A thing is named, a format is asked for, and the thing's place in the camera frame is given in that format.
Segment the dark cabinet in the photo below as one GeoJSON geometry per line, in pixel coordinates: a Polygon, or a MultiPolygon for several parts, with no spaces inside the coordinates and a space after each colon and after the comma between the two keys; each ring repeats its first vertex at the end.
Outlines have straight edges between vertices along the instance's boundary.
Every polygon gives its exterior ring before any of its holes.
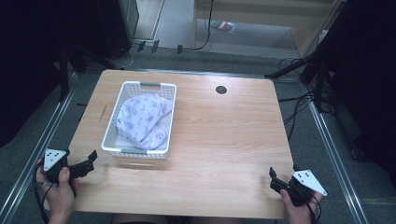
{"type": "Polygon", "coordinates": [[[72,31],[84,48],[117,59],[130,48],[139,20],[136,0],[77,0],[72,31]]]}

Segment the person's left hand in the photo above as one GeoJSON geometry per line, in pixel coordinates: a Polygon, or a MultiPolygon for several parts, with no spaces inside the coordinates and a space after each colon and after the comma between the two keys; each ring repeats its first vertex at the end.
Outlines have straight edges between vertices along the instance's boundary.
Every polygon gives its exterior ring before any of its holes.
{"type": "Polygon", "coordinates": [[[75,208],[75,195],[69,185],[70,171],[63,167],[58,174],[57,187],[40,186],[49,204],[48,224],[68,224],[75,208]]]}

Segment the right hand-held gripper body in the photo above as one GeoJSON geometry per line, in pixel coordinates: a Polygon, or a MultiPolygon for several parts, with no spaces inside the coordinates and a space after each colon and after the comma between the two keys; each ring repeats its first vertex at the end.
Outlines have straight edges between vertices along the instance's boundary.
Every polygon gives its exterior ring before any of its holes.
{"type": "Polygon", "coordinates": [[[306,204],[313,198],[315,192],[322,196],[327,195],[327,191],[310,170],[294,171],[289,182],[284,182],[277,177],[277,181],[270,182],[270,188],[279,193],[282,189],[286,190],[294,206],[306,204]]]}

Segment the white patterned cloth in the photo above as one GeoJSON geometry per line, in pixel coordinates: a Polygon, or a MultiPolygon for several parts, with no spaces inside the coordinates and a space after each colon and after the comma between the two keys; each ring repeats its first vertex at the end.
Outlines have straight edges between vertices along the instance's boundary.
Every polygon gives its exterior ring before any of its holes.
{"type": "Polygon", "coordinates": [[[157,93],[145,93],[126,100],[116,118],[118,133],[137,148],[153,150],[167,140],[157,123],[173,109],[173,102],[157,93]]]}

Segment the black stand leg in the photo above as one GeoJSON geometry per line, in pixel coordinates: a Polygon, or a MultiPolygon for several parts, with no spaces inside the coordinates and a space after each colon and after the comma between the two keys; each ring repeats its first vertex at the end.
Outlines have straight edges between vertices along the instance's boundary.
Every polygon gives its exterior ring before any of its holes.
{"type": "Polygon", "coordinates": [[[297,68],[299,68],[299,67],[301,67],[303,65],[309,64],[312,60],[313,60],[313,56],[312,55],[308,55],[308,56],[306,56],[306,57],[304,57],[302,59],[299,59],[296,63],[292,63],[289,66],[287,66],[287,67],[285,67],[283,69],[280,69],[277,72],[274,72],[273,74],[265,75],[265,77],[266,78],[279,78],[279,77],[282,77],[282,76],[286,75],[287,73],[289,73],[289,72],[291,72],[291,71],[293,71],[293,70],[295,70],[295,69],[297,69],[297,68]]]}

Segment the colourful packet on floor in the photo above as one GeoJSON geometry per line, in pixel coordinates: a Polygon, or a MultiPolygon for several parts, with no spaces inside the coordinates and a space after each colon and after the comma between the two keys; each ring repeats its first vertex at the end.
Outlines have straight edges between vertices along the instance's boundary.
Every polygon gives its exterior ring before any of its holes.
{"type": "Polygon", "coordinates": [[[229,33],[233,33],[236,28],[236,25],[229,21],[212,21],[210,25],[215,29],[229,33]]]}

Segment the white plastic basket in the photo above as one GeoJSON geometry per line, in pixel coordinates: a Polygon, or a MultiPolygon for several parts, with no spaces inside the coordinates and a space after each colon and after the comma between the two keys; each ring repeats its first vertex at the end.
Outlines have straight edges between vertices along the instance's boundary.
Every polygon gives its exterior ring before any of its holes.
{"type": "Polygon", "coordinates": [[[177,86],[125,81],[102,141],[117,157],[165,160],[173,125],[177,86]]]}

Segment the light wooden cabinet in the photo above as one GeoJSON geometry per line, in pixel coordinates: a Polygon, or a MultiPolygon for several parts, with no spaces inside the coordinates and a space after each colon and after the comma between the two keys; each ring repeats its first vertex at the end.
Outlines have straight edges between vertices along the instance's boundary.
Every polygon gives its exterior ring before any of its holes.
{"type": "Polygon", "coordinates": [[[337,17],[342,0],[193,0],[197,19],[212,19],[289,27],[301,57],[315,48],[320,33],[337,17]]]}

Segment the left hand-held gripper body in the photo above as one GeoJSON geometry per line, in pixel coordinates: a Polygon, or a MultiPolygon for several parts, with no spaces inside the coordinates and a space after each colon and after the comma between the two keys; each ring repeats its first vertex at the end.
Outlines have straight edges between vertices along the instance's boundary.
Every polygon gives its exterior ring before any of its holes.
{"type": "Polygon", "coordinates": [[[68,155],[69,152],[66,150],[46,149],[43,170],[49,182],[58,183],[59,173],[64,167],[69,169],[71,180],[84,177],[94,170],[93,162],[89,161],[89,159],[74,165],[69,165],[67,160],[68,155]]]}

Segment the aluminium floor rail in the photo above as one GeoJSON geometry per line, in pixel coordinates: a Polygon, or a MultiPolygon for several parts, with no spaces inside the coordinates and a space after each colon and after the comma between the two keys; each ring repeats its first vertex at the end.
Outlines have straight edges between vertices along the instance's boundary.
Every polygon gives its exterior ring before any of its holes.
{"type": "Polygon", "coordinates": [[[335,184],[331,185],[323,177],[320,178],[328,192],[328,196],[320,203],[320,221],[329,220],[333,224],[371,224],[347,168],[347,162],[353,159],[349,155],[349,143],[338,120],[332,113],[320,113],[314,103],[309,103],[308,108],[324,146],[324,158],[329,161],[330,172],[336,179],[335,184]]]}
{"type": "Polygon", "coordinates": [[[79,77],[76,72],[74,72],[70,80],[69,91],[66,93],[64,99],[57,104],[50,120],[44,129],[43,133],[40,135],[38,142],[36,143],[33,152],[28,158],[27,162],[21,170],[21,174],[17,178],[17,181],[13,185],[10,193],[7,196],[6,201],[2,209],[0,210],[0,224],[9,224],[13,218],[15,211],[17,210],[24,193],[28,190],[30,182],[32,181],[32,175],[35,173],[35,163],[44,153],[45,149],[48,147],[52,136],[54,135],[56,129],[64,116],[67,107],[74,95],[76,85],[79,82],[79,77]]]}

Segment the person's right hand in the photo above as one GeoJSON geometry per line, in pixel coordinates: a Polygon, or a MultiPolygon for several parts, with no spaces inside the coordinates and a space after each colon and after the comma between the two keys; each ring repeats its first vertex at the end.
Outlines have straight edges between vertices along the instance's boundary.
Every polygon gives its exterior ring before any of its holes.
{"type": "Polygon", "coordinates": [[[304,206],[294,206],[288,192],[284,189],[280,191],[280,196],[289,224],[316,224],[314,214],[317,212],[318,204],[322,199],[320,193],[315,192],[309,204],[304,206]]]}

